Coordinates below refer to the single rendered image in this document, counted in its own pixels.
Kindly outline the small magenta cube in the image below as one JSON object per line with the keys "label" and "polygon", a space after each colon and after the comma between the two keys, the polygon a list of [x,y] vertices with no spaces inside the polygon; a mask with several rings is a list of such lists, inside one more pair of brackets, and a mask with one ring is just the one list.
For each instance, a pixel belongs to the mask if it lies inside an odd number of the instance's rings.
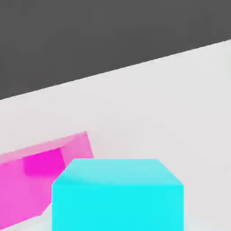
{"label": "small magenta cube", "polygon": [[65,162],[60,148],[56,148],[24,157],[23,166],[27,176],[58,176],[65,169]]}

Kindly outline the small cyan cube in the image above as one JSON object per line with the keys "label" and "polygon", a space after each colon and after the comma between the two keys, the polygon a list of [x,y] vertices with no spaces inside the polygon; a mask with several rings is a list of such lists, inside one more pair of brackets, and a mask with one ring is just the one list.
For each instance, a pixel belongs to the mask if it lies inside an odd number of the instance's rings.
{"label": "small cyan cube", "polygon": [[184,186],[157,159],[74,159],[52,186],[52,231],[184,231]]}

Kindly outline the large pink box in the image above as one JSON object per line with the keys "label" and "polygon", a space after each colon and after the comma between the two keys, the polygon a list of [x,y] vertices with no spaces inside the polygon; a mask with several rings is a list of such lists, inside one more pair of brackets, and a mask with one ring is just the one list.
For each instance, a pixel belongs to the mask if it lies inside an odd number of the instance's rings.
{"label": "large pink box", "polygon": [[77,158],[93,158],[87,132],[73,134],[0,155],[0,230],[43,214],[51,204],[52,184],[59,177],[32,177],[23,158],[60,148],[65,168]]}

